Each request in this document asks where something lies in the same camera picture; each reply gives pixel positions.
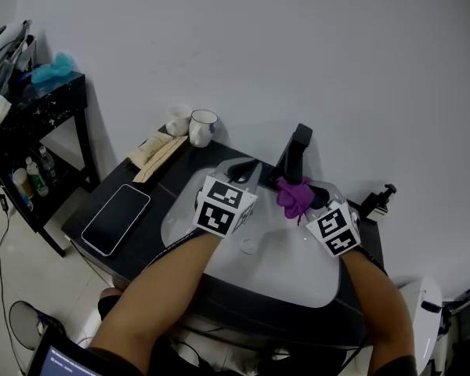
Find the beige tube packet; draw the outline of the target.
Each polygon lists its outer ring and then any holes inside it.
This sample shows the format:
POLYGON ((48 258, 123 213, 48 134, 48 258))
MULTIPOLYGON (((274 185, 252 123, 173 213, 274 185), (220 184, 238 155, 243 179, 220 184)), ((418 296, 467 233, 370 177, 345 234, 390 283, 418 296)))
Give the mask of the beige tube packet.
POLYGON ((143 169, 148 161, 173 137, 167 133, 155 132, 144 143, 128 153, 127 158, 139 169, 143 169))

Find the black soap dispenser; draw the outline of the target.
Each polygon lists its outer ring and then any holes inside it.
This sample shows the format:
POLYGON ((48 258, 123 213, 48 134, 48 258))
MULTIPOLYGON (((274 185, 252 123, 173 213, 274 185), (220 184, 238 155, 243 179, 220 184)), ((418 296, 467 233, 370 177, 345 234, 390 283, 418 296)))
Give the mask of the black soap dispenser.
POLYGON ((393 184, 385 184, 385 191, 370 193, 360 205, 360 218, 371 222, 382 220, 388 214, 389 198, 396 192, 393 184))

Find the black marbled side table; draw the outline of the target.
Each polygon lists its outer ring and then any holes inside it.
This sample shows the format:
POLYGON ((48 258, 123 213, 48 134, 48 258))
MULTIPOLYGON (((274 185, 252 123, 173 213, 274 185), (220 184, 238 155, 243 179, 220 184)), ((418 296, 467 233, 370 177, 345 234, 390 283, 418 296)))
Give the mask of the black marbled side table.
POLYGON ((99 175, 89 142, 85 109, 88 107, 85 75, 71 72, 37 85, 28 85, 20 96, 8 98, 12 106, 0 124, 0 187, 29 227, 61 257, 66 255, 45 229, 46 223, 79 187, 88 192, 99 185, 99 175), (74 120, 84 167, 80 170, 53 154, 60 175, 57 185, 49 185, 46 197, 32 199, 29 211, 9 175, 25 165, 25 158, 39 161, 41 140, 65 121, 74 120))

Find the black smartphone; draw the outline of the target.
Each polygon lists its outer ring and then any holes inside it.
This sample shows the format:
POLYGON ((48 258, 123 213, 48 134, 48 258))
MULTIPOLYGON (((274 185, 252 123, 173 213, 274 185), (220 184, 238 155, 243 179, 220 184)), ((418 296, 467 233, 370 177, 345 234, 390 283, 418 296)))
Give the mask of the black smartphone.
POLYGON ((83 229, 82 240, 100 255, 112 255, 149 203, 147 194, 120 186, 83 229))

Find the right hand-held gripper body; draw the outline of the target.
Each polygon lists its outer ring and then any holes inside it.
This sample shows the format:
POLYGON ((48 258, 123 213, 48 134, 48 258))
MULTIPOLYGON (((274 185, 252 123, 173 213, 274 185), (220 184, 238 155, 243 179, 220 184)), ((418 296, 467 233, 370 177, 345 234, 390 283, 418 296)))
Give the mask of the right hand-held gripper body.
POLYGON ((331 210, 324 215, 312 215, 313 208, 305 212, 306 229, 333 258, 354 249, 361 244, 357 225, 358 216, 348 202, 332 201, 331 210))

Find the black vanity cabinet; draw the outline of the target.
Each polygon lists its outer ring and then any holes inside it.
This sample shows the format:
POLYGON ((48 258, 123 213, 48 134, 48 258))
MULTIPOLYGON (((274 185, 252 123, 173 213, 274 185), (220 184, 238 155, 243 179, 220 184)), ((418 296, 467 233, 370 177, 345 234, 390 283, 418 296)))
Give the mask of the black vanity cabinet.
MULTIPOLYGON (((217 142, 201 149, 182 145, 148 182, 139 186, 150 197, 150 203, 110 256, 104 257, 89 247, 81 232, 120 186, 132 182, 137 171, 130 161, 121 162, 100 183, 62 230, 95 264, 131 281, 167 245, 189 233, 194 196, 204 177, 221 161, 238 156, 237 150, 217 142)), ((351 281, 341 263, 338 293, 324 307, 283 302, 205 273, 189 311, 224 331, 294 345, 352 349, 367 337, 351 281)))

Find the green label bottle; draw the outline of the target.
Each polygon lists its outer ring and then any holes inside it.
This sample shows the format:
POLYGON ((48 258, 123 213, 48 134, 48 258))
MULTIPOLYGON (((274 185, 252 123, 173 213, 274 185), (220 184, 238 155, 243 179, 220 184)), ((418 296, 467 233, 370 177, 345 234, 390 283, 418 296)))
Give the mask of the green label bottle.
POLYGON ((25 159, 27 165, 27 174, 40 197, 46 197, 49 193, 49 188, 42 178, 38 165, 32 160, 31 157, 25 159))

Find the black faucet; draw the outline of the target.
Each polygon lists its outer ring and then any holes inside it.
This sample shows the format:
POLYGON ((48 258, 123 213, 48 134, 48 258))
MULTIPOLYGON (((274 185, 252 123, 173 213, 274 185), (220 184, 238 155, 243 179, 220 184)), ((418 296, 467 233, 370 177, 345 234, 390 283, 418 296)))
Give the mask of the black faucet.
POLYGON ((289 139, 275 168, 270 172, 269 183, 277 186, 277 180, 283 178, 291 185, 298 185, 303 179, 303 154, 309 147, 313 130, 299 123, 289 139))

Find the clear plastic bottle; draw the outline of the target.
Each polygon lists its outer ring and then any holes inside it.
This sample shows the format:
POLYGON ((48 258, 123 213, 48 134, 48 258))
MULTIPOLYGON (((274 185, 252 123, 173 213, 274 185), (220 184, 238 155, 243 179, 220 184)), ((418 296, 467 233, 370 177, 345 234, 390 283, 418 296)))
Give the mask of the clear plastic bottle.
POLYGON ((38 150, 40 153, 42 167, 44 168, 46 175, 49 177, 51 184, 57 185, 59 183, 59 177, 56 172, 56 165, 52 155, 43 145, 41 145, 38 150))

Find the white sink basin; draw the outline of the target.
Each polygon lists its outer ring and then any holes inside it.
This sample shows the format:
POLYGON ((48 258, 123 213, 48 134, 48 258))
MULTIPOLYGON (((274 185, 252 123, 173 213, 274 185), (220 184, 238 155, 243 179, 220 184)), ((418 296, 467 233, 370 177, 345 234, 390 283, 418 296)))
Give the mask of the white sink basin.
POLYGON ((340 263, 309 234, 302 219, 287 219, 277 195, 263 186, 247 222, 223 240, 205 269, 207 275, 244 290, 310 308, 328 305, 338 293, 340 263), (240 241, 259 242, 253 255, 240 241))

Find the white toilet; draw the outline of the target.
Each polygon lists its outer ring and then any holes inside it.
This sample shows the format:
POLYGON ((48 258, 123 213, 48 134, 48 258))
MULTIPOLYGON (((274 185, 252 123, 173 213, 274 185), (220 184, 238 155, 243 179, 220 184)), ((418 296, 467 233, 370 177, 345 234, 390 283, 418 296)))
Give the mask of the white toilet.
POLYGON ((425 277, 399 289, 414 329, 416 369, 420 375, 431 359, 442 316, 443 298, 439 285, 425 277))

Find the white round jar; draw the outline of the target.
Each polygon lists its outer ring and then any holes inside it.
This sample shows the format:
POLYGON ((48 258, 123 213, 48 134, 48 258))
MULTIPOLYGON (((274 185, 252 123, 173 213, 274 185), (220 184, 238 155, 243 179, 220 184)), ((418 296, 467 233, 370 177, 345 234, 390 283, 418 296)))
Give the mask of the white round jar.
POLYGON ((34 191, 30 184, 27 170, 25 168, 18 168, 13 173, 13 182, 22 193, 23 196, 31 199, 34 196, 34 191))

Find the person's left forearm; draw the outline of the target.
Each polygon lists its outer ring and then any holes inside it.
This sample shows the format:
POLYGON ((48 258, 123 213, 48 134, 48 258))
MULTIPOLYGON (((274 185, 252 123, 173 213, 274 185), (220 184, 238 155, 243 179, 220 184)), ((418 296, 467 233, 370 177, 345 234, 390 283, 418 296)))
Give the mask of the person's left forearm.
POLYGON ((146 375, 156 341, 185 313, 221 240, 201 233, 148 266, 105 316, 89 351, 115 356, 146 375))

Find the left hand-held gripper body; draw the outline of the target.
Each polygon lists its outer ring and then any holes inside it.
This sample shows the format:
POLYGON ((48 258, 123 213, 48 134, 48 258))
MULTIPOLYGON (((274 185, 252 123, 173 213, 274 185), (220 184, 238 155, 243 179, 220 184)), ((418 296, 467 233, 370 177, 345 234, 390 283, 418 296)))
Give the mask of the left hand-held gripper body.
POLYGON ((225 238, 245 224, 257 199, 253 193, 207 175, 197 194, 193 225, 225 238))

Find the black laptop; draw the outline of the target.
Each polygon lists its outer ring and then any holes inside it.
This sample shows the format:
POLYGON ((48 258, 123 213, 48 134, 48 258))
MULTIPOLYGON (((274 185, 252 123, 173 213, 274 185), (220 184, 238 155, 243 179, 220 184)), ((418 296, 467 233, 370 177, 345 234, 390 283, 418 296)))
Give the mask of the black laptop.
POLYGON ((105 363, 48 326, 33 353, 26 376, 103 376, 105 363))

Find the black stand frame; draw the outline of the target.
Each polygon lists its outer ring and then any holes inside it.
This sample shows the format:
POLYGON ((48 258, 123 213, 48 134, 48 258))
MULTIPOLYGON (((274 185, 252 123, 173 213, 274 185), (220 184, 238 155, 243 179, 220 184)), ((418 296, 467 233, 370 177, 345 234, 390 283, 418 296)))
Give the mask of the black stand frame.
POLYGON ((448 326, 443 376, 470 376, 470 288, 443 308, 448 326))

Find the person's right forearm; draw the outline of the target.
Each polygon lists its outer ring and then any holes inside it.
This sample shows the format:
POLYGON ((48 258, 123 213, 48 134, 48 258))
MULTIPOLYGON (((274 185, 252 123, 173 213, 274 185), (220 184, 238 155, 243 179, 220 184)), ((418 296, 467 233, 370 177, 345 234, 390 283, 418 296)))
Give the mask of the person's right forearm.
POLYGON ((363 253, 350 250, 341 259, 371 336, 368 376, 418 376, 414 330, 403 296, 363 253))

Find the blue flat packet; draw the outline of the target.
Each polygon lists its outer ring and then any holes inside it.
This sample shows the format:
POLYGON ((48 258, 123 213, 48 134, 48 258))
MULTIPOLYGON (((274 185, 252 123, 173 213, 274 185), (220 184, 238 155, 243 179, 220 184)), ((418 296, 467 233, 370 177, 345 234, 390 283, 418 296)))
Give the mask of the blue flat packet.
MULTIPOLYGON (((13 174, 10 174, 9 175, 11 181, 13 182, 13 174)), ((19 191, 19 189, 17 188, 17 186, 14 184, 14 186, 16 187, 16 190, 17 192, 19 193, 20 197, 21 197, 21 200, 22 202, 26 205, 27 209, 32 212, 33 209, 34 209, 34 205, 33 205, 33 202, 31 199, 28 199, 27 197, 23 196, 22 193, 19 191)))

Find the white mug with blue print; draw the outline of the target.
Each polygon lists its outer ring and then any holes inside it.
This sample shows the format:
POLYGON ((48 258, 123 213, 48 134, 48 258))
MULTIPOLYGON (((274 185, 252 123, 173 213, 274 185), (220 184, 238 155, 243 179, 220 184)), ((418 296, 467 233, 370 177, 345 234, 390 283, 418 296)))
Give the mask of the white mug with blue print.
POLYGON ((189 127, 190 144, 197 148, 206 147, 212 140, 218 119, 210 110, 194 110, 189 127))

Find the person's dark clothing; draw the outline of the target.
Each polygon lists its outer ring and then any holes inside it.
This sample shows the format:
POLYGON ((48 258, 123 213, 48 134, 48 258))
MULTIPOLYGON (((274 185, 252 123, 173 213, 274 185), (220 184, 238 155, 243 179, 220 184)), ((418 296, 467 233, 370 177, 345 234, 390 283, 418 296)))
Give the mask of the person's dark clothing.
MULTIPOLYGON (((118 302, 121 297, 120 291, 108 288, 103 291, 98 301, 98 311, 101 320, 118 302)), ((212 365, 203 371, 198 365, 193 365, 182 358, 168 337, 162 335, 156 342, 152 352, 150 365, 152 376, 172 376, 172 373, 193 376, 334 376, 346 361, 346 352, 332 349, 322 350, 321 353, 308 356, 287 356, 280 360, 270 357, 256 358, 255 355, 243 356, 243 349, 228 350, 225 355, 224 364, 212 365)), ((413 356, 401 356, 379 367, 369 376, 418 376, 416 362, 413 356)))

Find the round grey bin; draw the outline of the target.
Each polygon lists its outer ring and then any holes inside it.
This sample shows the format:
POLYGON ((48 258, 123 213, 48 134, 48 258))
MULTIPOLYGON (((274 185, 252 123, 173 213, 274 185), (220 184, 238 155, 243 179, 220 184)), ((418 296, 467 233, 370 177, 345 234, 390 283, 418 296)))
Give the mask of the round grey bin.
POLYGON ((49 324, 49 316, 25 301, 14 302, 9 309, 9 325, 16 340, 34 351, 49 324))

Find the purple cloth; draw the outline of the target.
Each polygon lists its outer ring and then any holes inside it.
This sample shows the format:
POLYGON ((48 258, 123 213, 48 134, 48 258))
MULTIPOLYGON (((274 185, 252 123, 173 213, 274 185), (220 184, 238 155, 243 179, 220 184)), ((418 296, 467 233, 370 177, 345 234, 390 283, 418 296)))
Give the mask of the purple cloth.
POLYGON ((309 177, 304 177, 300 183, 294 185, 283 176, 277 179, 277 204, 284 209, 287 219, 297 220, 298 226, 315 199, 315 193, 309 186, 311 181, 309 177))

